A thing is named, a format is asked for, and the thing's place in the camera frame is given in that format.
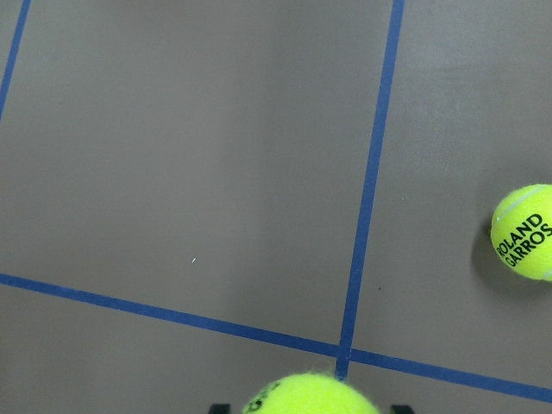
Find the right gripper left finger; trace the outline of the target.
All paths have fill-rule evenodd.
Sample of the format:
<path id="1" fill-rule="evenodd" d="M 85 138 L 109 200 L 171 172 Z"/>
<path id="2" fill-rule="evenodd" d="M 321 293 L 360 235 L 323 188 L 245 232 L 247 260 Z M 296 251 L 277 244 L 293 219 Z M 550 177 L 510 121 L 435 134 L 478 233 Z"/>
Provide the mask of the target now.
<path id="1" fill-rule="evenodd" d="M 209 408 L 209 414 L 230 414 L 230 404 L 213 404 Z"/>

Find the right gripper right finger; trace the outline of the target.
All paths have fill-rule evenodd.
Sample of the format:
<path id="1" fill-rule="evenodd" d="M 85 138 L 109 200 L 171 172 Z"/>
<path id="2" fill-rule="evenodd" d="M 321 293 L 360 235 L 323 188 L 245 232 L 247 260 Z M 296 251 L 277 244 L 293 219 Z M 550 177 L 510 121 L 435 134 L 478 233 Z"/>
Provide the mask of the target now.
<path id="1" fill-rule="evenodd" d="M 391 414 L 413 414 L 413 409 L 409 405 L 392 405 Z"/>

